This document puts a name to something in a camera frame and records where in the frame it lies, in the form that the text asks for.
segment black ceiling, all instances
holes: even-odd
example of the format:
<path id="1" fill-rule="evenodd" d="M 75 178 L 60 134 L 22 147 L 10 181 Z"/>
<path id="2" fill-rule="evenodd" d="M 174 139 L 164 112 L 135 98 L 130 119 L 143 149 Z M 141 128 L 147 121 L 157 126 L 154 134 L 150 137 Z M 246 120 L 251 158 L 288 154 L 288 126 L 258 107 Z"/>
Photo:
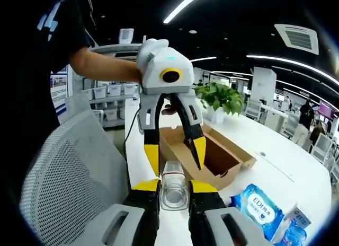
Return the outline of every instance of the black ceiling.
<path id="1" fill-rule="evenodd" d="M 339 86 L 309 69 L 246 58 L 255 54 L 291 59 L 339 80 L 338 66 L 333 63 L 334 56 L 338 59 L 337 0 L 195 0 L 169 24 L 164 24 L 164 19 L 183 0 L 91 1 L 92 13 L 88 0 L 79 0 L 85 26 L 99 45 L 117 43 L 121 28 L 134 28 L 133 42 L 142 42 L 144 35 L 165 38 L 171 47 L 189 59 L 217 56 L 217 59 L 194 62 L 196 67 L 251 73 L 254 66 L 279 66 L 307 74 L 339 93 Z M 317 31 L 319 55 L 287 47 L 274 27 L 276 23 Z M 190 30 L 196 30 L 197 34 L 190 34 Z M 339 96 L 328 88 L 296 73 L 273 70 L 278 80 L 312 91 L 339 108 Z M 280 83 L 277 88 L 299 91 Z"/>

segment person's hand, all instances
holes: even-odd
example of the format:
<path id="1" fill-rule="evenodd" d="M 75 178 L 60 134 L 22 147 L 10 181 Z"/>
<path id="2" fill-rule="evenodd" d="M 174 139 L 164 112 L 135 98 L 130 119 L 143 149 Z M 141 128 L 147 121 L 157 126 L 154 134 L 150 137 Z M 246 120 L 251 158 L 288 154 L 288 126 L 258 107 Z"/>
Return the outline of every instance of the person's hand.
<path id="1" fill-rule="evenodd" d="M 165 109 L 161 111 L 162 115 L 173 115 L 175 113 L 175 109 L 170 104 L 165 105 Z"/>

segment open cardboard box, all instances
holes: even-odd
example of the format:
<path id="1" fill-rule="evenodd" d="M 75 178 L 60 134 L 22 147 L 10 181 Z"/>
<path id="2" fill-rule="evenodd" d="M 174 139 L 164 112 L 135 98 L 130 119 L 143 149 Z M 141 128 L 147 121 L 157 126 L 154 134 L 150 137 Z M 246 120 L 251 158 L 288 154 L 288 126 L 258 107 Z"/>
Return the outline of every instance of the open cardboard box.
<path id="1" fill-rule="evenodd" d="M 243 166 L 251 168 L 256 159 L 231 140 L 207 125 L 202 126 L 206 137 L 204 167 L 199 170 L 191 151 L 183 143 L 182 127 L 160 129 L 160 171 L 165 161 L 178 160 L 183 166 L 186 179 L 196 179 L 211 184 L 218 190 L 233 182 Z"/>

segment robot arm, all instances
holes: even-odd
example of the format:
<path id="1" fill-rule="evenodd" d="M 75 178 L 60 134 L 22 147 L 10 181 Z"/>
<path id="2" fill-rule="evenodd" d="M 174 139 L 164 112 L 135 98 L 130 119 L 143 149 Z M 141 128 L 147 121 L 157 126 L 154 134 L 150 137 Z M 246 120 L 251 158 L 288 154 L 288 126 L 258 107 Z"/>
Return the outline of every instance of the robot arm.
<path id="1" fill-rule="evenodd" d="M 201 111 L 191 89 L 194 82 L 192 63 L 168 47 L 167 40 L 150 39 L 140 48 L 137 66 L 143 74 L 139 127 L 145 135 L 144 148 L 153 171 L 159 175 L 159 115 L 167 96 L 182 121 L 184 143 L 191 150 L 198 168 L 202 169 L 206 140 L 200 127 Z"/>

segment air conditioning vent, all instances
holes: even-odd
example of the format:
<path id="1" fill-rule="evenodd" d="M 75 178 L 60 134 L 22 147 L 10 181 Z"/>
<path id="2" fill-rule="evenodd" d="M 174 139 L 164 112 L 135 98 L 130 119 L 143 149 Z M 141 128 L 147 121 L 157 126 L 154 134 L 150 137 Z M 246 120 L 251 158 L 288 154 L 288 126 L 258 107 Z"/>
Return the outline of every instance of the air conditioning vent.
<path id="1" fill-rule="evenodd" d="M 319 54 L 318 36 L 315 30 L 287 24 L 274 26 L 287 47 Z"/>

